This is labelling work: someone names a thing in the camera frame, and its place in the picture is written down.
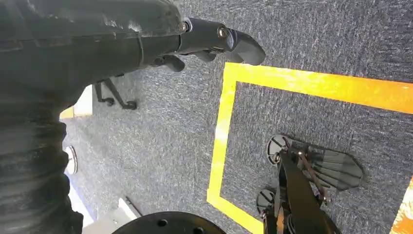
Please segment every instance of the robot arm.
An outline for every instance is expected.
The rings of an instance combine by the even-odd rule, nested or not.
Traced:
[[[254,65],[265,57],[252,37],[183,20],[170,0],[1,0],[0,233],[81,233],[58,119],[87,85],[219,53]]]

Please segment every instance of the gray carpet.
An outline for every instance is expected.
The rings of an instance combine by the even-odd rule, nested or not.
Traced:
[[[267,52],[265,65],[413,82],[411,1],[185,0],[181,7],[252,35]],[[92,117],[64,121],[64,144],[79,156],[71,180],[95,217],[128,195],[145,214],[186,211],[229,234],[247,233],[206,202],[225,59],[183,60],[181,73],[150,68],[113,79],[138,110],[94,102]],[[365,170],[362,186],[332,192],[325,209],[345,234],[389,232],[413,176],[412,115],[237,84],[221,196],[254,216],[256,193],[274,184],[264,156],[276,133],[354,155]]]

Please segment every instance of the floor marking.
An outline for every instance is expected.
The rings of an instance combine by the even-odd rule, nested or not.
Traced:
[[[404,194],[399,212],[396,215],[390,234],[413,233],[413,177]]]
[[[413,84],[226,63],[206,200],[253,234],[263,223],[220,196],[237,82],[413,114]]]

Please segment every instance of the caster wheel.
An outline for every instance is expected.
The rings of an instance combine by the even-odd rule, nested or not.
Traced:
[[[115,104],[115,100],[111,97],[103,99],[106,102],[106,105],[113,106]]]
[[[69,158],[69,162],[66,167],[66,171],[70,174],[73,175],[77,172],[77,156],[76,156],[76,151],[73,146],[68,146],[64,150]]]
[[[124,107],[123,109],[136,110],[137,106],[138,105],[137,105],[136,101],[127,101],[126,102],[126,107]]]
[[[280,151],[285,148],[287,143],[283,139],[282,135],[275,135],[270,139],[270,142],[267,146],[267,159],[268,161],[276,166],[280,163]]]
[[[268,189],[261,190],[257,195],[257,210],[258,213],[261,215],[263,211],[274,204],[275,201],[275,193]]]

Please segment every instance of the round metal plate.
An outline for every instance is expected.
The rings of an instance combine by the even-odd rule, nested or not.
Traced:
[[[267,147],[267,158],[272,165],[277,165],[280,162],[279,152],[286,147],[283,135],[275,135],[270,139]]]
[[[76,156],[76,151],[73,146],[68,146],[65,149],[65,152],[67,153],[69,157],[69,162],[66,167],[67,173],[70,175],[73,175],[77,172],[77,156]]]
[[[137,218],[113,234],[225,234],[214,223],[184,212],[160,212]]]
[[[258,213],[260,215],[262,214],[263,210],[274,204],[274,198],[275,194],[268,189],[263,189],[260,191],[260,193],[258,193],[256,205]]]

